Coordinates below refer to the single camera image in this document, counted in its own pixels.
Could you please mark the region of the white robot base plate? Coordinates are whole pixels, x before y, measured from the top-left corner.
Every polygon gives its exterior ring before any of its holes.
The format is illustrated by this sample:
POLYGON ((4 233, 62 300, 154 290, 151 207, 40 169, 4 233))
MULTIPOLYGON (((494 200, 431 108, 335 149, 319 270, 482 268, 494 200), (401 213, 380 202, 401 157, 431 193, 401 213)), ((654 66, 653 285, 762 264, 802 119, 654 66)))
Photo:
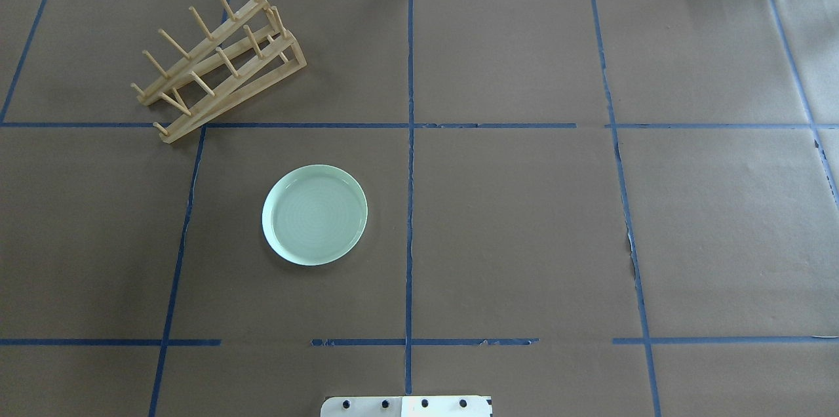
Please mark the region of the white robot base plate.
POLYGON ((492 416, 492 398, 480 395, 332 397, 321 416, 492 416))

